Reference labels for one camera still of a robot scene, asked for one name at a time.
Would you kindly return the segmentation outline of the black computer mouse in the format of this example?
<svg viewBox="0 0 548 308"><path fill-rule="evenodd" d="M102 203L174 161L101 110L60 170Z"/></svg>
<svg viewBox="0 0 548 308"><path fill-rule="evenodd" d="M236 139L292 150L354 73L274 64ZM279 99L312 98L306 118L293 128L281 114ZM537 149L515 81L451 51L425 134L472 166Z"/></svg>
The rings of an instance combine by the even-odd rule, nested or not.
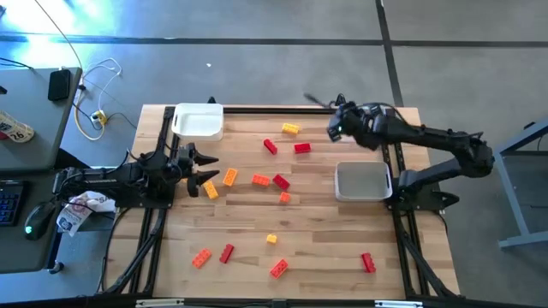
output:
<svg viewBox="0 0 548 308"><path fill-rule="evenodd" d="M39 240L46 233L55 208L52 202L41 202L30 211L24 224L27 240Z"/></svg>

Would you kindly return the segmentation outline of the grey metal table frame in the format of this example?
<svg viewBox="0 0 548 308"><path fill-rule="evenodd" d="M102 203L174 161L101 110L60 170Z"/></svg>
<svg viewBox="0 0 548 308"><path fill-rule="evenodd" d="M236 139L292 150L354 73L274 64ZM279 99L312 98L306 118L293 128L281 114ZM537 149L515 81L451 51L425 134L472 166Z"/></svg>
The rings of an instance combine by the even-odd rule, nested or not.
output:
<svg viewBox="0 0 548 308"><path fill-rule="evenodd" d="M548 141L548 117L527 124L493 151L494 165L520 232L500 240L500 248L548 242L548 228L532 232L526 221L533 216L533 210L538 210L539 218L548 223L548 150L523 149L541 140Z"/></svg>

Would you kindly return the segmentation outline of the grey desk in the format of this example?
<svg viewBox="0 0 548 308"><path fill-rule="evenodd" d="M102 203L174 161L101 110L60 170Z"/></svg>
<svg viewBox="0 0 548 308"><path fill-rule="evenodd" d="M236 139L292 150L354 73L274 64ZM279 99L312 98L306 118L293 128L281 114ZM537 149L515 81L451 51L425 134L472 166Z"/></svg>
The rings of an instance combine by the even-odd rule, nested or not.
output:
<svg viewBox="0 0 548 308"><path fill-rule="evenodd" d="M26 143L0 141L0 172L34 172L52 169L74 102L82 70L70 68L68 97L50 101L48 90L53 68L0 70L0 110L34 130Z"/></svg>
<svg viewBox="0 0 548 308"><path fill-rule="evenodd" d="M64 263L57 259L62 235L56 219L61 205L55 200L52 188L56 174L34 173L24 175L1 175L0 181L27 181L27 195L13 227L0 227L0 274L48 270L56 274L64 269ZM46 233L39 240L27 240L24 224L30 211L41 202L52 202L56 208Z"/></svg>

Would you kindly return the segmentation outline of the white plastic bin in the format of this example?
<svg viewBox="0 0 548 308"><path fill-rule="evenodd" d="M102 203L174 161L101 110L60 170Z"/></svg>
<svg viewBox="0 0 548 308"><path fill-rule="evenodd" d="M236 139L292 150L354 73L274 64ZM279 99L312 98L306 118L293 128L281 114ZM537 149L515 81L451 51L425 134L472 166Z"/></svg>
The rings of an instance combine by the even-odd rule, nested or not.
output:
<svg viewBox="0 0 548 308"><path fill-rule="evenodd" d="M188 142L219 141L223 137L223 115L221 104L178 104L171 131Z"/></svg>

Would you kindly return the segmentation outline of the black aluminium table frame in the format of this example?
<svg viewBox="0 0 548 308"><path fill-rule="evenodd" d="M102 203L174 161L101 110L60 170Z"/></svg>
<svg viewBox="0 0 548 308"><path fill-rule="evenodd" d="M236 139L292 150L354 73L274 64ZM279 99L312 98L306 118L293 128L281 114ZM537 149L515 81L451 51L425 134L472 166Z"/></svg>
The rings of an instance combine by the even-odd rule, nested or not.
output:
<svg viewBox="0 0 548 308"><path fill-rule="evenodd" d="M116 301L135 306L139 299L197 299L201 304L270 299L403 299L402 266L391 213L380 202L337 201L334 172L344 161L379 161L380 151L360 148L350 138L330 142L329 115L315 106L229 106L224 135L201 142L198 149L218 158L214 186L219 197L188 196L176 190L167 213L158 252L147 256L140 285L119 293ZM283 133L284 123L298 134ZM272 155L263 140L277 147ZM311 151L295 154L294 144ZM228 168L238 170L232 187L223 184ZM254 174L270 178L268 187L254 185ZM287 191L273 181L282 175ZM288 203L280 202L282 192ZM266 242L268 234L276 244ZM219 257L233 245L229 261ZM211 251L201 269L192 265L202 249ZM375 273L366 273L360 255L369 252ZM271 268L289 264L274 279Z"/></svg>

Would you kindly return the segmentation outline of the paper tag with number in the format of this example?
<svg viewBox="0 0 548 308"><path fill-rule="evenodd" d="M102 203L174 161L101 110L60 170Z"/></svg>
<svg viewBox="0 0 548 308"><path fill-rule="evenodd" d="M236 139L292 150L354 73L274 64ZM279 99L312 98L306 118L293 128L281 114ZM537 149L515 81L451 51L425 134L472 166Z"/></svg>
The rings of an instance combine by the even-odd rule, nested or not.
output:
<svg viewBox="0 0 548 308"><path fill-rule="evenodd" d="M34 130L30 126L17 121L3 110L0 110L0 132L15 143L26 143L34 136Z"/></svg>

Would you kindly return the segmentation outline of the black keyboard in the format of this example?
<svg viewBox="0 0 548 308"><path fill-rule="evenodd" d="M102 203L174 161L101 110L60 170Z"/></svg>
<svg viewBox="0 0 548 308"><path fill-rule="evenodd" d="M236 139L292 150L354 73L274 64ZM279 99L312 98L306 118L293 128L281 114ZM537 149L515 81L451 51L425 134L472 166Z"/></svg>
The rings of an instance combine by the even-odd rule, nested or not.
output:
<svg viewBox="0 0 548 308"><path fill-rule="evenodd" d="M13 227L27 195L27 181L0 181L0 227Z"/></svg>

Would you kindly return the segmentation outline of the silver metal bracket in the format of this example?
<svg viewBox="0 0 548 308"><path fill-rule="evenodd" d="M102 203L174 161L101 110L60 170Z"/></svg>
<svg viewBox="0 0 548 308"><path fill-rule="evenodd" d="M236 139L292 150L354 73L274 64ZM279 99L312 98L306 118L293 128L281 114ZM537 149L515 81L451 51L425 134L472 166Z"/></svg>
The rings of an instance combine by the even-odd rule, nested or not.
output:
<svg viewBox="0 0 548 308"><path fill-rule="evenodd" d="M184 306L184 299L139 299L134 308L175 308Z"/></svg>
<svg viewBox="0 0 548 308"><path fill-rule="evenodd" d="M424 308L420 301L407 300L375 300L375 308Z"/></svg>

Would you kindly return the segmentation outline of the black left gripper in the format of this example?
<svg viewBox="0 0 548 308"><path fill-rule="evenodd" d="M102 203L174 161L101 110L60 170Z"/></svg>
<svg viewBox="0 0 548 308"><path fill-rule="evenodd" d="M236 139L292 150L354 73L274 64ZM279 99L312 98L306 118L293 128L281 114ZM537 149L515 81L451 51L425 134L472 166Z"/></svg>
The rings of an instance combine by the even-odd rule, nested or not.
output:
<svg viewBox="0 0 548 308"><path fill-rule="evenodd" d="M219 170L195 171L194 165L204 166L216 163L218 158L199 154L195 143L189 143L178 148L176 156L176 166L178 175L176 183L181 180L187 181L187 190L190 197L199 196L199 185L203 185L214 176L219 174Z"/></svg>

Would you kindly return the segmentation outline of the grey plastic bin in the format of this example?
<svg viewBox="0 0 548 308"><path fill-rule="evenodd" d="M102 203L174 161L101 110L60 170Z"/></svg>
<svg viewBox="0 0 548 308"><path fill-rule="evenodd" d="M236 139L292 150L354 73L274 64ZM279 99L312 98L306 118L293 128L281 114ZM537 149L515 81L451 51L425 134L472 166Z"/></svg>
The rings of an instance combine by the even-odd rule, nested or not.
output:
<svg viewBox="0 0 548 308"><path fill-rule="evenodd" d="M335 195L338 201L382 201L392 193L390 170L386 163L347 161L336 165Z"/></svg>

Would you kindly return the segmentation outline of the black rectangular device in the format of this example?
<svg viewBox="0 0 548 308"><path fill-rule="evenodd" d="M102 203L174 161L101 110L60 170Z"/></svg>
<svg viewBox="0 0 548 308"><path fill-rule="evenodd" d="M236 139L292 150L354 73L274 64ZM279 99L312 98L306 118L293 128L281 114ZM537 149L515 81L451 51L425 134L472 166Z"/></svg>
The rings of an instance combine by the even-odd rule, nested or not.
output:
<svg viewBox="0 0 548 308"><path fill-rule="evenodd" d="M52 101L60 101L69 97L71 72L64 68L50 73L48 96Z"/></svg>

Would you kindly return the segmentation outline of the crumpled printed bag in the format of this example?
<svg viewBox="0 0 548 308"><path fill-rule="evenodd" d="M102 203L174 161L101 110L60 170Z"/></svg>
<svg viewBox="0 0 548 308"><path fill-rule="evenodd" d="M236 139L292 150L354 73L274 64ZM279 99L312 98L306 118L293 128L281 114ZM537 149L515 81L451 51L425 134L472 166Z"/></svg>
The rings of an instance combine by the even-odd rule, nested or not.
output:
<svg viewBox="0 0 548 308"><path fill-rule="evenodd" d="M74 236L84 222L92 215L104 216L114 213L116 201L102 193L86 191L62 202L63 208L57 216L57 226L62 233Z"/></svg>

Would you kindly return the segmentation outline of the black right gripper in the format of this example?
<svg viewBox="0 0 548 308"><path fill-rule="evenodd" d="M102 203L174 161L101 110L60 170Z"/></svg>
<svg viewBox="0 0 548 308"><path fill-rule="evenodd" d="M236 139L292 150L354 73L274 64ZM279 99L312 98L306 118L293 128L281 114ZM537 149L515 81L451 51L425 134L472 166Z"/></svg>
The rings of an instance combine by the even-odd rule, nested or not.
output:
<svg viewBox="0 0 548 308"><path fill-rule="evenodd" d="M332 103L323 102L310 93L305 92L303 97L322 108L332 107ZM372 131L373 122L374 115L369 110L354 102L340 104L329 120L327 135L332 142L340 141L343 135L349 136L357 145L369 150L377 150L378 138Z"/></svg>

